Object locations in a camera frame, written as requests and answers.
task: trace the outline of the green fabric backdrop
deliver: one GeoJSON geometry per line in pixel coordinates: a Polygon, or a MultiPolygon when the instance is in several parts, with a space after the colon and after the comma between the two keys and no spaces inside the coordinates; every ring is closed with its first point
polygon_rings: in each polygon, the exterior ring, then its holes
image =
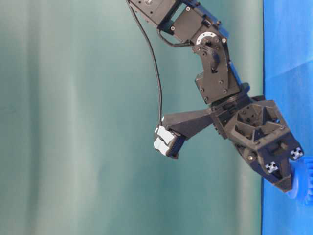
{"type": "MultiPolygon", "coordinates": [[[[202,1],[262,93],[262,1],[202,1]]],[[[200,59],[156,50],[164,112],[203,109],[200,59]]],[[[125,1],[0,1],[1,235],[254,235],[260,178],[214,128],[153,150],[157,84],[125,1]]]]}

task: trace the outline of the black robotic arm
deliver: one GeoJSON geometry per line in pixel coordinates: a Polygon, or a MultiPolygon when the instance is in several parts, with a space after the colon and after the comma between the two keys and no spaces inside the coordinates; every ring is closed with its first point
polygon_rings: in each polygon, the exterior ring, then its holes
{"type": "Polygon", "coordinates": [[[231,64],[226,32],[221,22],[195,0],[128,0],[130,7],[157,28],[158,35],[173,47],[191,47],[203,63],[196,85],[205,110],[165,115],[155,130],[154,147],[163,155],[178,158],[185,140],[213,124],[233,142],[249,166],[283,192],[292,189],[289,159],[304,155],[272,100],[249,97],[250,87],[241,84],[231,64]],[[172,21],[174,13],[185,9],[172,21]],[[161,34],[173,35],[178,44],[161,34]]]}

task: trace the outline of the blue gear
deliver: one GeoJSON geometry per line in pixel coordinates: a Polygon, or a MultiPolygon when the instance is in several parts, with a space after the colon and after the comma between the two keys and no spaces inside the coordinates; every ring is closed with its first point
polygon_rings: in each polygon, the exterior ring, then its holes
{"type": "Polygon", "coordinates": [[[293,183],[287,195],[301,204],[313,205],[313,157],[303,157],[291,166],[293,183]]]}

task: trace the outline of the blue fabric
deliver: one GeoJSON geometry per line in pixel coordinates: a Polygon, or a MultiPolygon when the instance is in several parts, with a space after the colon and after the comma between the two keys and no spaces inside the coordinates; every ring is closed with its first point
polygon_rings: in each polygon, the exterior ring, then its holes
{"type": "MultiPolygon", "coordinates": [[[[265,93],[313,155],[313,1],[264,0],[265,93]]],[[[264,181],[264,235],[313,235],[313,207],[264,181]]]]}

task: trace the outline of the wire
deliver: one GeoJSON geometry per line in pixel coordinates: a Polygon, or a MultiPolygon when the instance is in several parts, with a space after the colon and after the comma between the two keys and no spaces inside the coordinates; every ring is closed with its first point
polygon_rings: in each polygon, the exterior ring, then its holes
{"type": "Polygon", "coordinates": [[[162,94],[162,85],[161,85],[161,79],[160,79],[160,74],[159,74],[159,71],[158,71],[158,67],[157,67],[157,60],[156,60],[156,56],[155,56],[155,53],[153,51],[153,48],[152,48],[152,45],[151,45],[151,42],[148,38],[148,35],[146,34],[145,30],[143,29],[138,17],[136,16],[136,13],[134,12],[134,10],[131,8],[130,6],[130,2],[129,0],[125,0],[132,15],[133,15],[133,18],[135,19],[140,31],[142,32],[144,38],[146,39],[146,42],[148,44],[148,47],[149,47],[149,50],[150,50],[150,53],[151,53],[151,56],[152,56],[152,59],[153,59],[153,64],[154,64],[154,68],[155,68],[155,71],[156,71],[156,78],[157,78],[157,85],[158,85],[158,96],[159,96],[159,106],[158,106],[158,119],[159,119],[159,124],[162,125],[162,103],[163,103],[163,94],[162,94]]]}
{"type": "Polygon", "coordinates": [[[189,40],[185,43],[175,43],[175,44],[171,43],[170,41],[168,41],[166,38],[164,38],[162,36],[160,29],[157,29],[157,34],[162,39],[162,41],[164,41],[167,45],[169,45],[171,47],[190,47],[190,46],[192,46],[192,42],[189,40]]]}

